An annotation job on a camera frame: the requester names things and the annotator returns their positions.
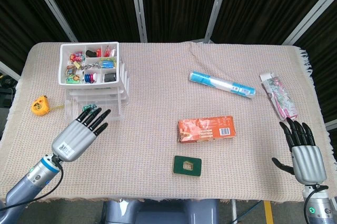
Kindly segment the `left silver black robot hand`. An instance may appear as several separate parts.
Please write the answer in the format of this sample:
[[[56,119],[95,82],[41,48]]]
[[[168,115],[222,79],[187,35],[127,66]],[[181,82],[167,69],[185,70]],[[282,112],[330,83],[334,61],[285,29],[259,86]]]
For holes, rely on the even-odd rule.
[[[52,142],[52,153],[63,162],[73,162],[78,159],[96,138],[108,127],[105,118],[110,109],[102,112],[92,108],[84,110],[72,121]]]

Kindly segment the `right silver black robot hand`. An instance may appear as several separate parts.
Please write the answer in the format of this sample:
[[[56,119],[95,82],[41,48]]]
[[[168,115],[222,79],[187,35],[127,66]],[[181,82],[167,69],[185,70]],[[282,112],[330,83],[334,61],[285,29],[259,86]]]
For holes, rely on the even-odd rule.
[[[300,184],[321,184],[326,179],[326,170],[320,148],[315,144],[312,130],[306,123],[287,118],[280,122],[292,158],[293,166],[282,164],[277,158],[272,162],[279,169],[294,175]]]

